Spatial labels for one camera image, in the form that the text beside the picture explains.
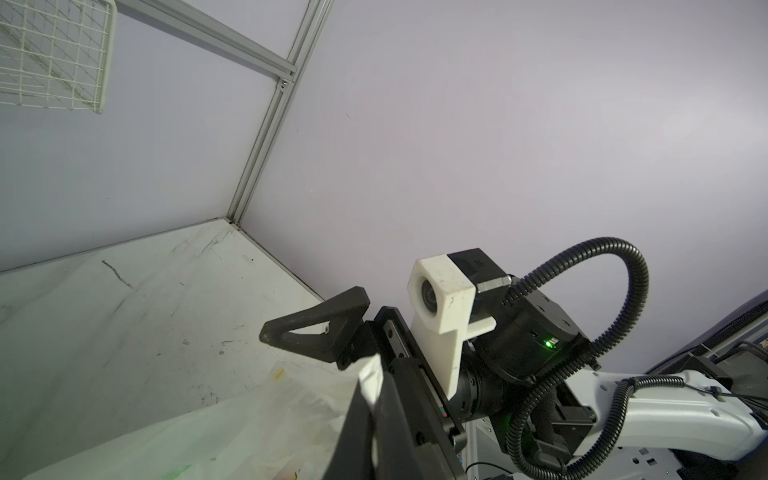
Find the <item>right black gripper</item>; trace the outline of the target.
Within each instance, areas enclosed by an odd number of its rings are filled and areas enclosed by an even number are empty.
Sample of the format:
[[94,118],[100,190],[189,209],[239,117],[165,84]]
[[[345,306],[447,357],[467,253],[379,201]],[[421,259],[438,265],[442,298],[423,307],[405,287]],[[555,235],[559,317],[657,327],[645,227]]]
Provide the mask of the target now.
[[359,354],[378,353],[384,369],[396,359],[412,358],[423,368],[442,412],[458,426],[456,451],[466,444],[464,425],[487,418],[499,448],[506,452],[506,436],[513,413],[536,381],[569,359],[588,341],[556,303],[538,291],[505,304],[495,315],[489,333],[463,344],[456,394],[447,399],[426,363],[418,344],[395,308],[384,307],[359,329]]

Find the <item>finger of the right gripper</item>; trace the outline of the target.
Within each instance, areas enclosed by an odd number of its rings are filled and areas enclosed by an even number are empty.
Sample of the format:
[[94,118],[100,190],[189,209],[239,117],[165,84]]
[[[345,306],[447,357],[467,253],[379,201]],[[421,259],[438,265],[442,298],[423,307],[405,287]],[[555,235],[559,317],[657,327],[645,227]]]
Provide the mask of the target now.
[[345,370],[353,362],[353,340],[369,306],[365,289],[355,286],[313,307],[265,322],[259,340]]

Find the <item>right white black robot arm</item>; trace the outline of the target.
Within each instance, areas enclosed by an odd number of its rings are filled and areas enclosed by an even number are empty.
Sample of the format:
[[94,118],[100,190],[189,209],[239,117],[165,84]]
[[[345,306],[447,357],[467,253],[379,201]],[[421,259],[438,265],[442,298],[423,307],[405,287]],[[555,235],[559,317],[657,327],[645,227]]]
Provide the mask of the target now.
[[450,292],[420,279],[417,319],[351,288],[265,323],[272,347],[340,369],[373,360],[356,387],[329,479],[462,479],[467,422],[489,418],[524,475],[584,479],[618,447],[738,460],[766,438],[756,397],[698,371],[626,377],[575,368],[579,333],[550,336],[556,305],[527,295],[504,307],[500,289]]

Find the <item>white lemon print plastic bag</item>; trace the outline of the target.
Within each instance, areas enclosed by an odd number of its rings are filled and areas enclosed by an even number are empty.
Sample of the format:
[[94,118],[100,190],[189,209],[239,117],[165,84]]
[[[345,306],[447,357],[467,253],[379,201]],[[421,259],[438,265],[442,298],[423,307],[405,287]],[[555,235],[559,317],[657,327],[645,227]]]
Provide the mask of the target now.
[[284,362],[255,390],[153,424],[33,473],[35,479],[320,479],[357,389],[370,409],[379,357],[346,371]]

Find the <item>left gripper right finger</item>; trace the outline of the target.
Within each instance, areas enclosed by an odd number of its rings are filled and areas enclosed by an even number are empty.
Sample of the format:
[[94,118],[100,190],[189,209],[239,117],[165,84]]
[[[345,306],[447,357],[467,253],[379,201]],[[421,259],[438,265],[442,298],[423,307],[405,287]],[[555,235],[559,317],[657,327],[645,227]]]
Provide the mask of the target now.
[[378,479],[464,479],[454,445],[459,428],[442,412],[421,365],[394,360],[375,413]]

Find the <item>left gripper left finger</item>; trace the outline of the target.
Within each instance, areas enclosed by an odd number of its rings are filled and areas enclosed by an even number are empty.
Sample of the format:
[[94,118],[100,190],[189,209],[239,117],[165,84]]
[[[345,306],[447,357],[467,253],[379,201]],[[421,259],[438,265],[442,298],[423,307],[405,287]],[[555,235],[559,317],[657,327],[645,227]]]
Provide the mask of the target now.
[[322,479],[374,479],[373,438],[374,417],[360,384],[357,384],[334,454]]

